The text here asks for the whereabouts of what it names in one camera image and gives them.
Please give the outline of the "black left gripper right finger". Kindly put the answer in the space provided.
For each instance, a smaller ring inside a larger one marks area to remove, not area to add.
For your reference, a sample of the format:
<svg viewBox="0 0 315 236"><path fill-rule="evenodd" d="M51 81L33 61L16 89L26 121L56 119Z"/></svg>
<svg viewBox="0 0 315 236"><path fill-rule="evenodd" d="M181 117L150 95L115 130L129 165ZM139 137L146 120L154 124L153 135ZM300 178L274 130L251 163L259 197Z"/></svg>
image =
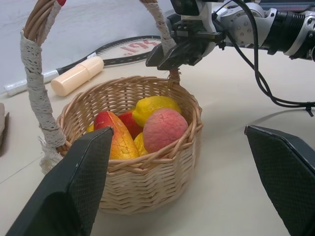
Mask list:
<svg viewBox="0 0 315 236"><path fill-rule="evenodd" d="M292 236L315 234L315 151L297 136L245 128L262 185Z"/></svg>

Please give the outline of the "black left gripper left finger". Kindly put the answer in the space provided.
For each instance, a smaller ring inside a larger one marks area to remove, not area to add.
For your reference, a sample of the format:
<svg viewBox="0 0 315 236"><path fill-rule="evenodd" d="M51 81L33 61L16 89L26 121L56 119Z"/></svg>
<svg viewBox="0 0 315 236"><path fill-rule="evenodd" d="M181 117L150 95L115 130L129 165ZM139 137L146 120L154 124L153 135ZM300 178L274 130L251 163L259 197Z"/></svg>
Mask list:
<svg viewBox="0 0 315 236"><path fill-rule="evenodd" d="M7 232L8 236L89 236L105 187L114 131L77 139L43 178Z"/></svg>

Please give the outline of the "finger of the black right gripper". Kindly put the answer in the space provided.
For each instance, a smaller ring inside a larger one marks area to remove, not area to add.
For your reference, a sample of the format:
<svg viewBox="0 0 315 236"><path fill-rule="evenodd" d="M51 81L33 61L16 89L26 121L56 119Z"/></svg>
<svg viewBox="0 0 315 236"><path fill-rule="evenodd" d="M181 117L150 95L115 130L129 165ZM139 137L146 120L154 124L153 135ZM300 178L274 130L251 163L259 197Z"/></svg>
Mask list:
<svg viewBox="0 0 315 236"><path fill-rule="evenodd" d="M172 51L172 47L166 51L163 50L162 45L155 46L151 52L149 52L148 57L146 59L147 67L173 67L171 63L171 59L169 59L169 55Z"/></svg>
<svg viewBox="0 0 315 236"><path fill-rule="evenodd" d="M163 59L158 63L158 70L173 70L186 64L195 66L203 58L208 47L205 41L183 41L170 49Z"/></svg>

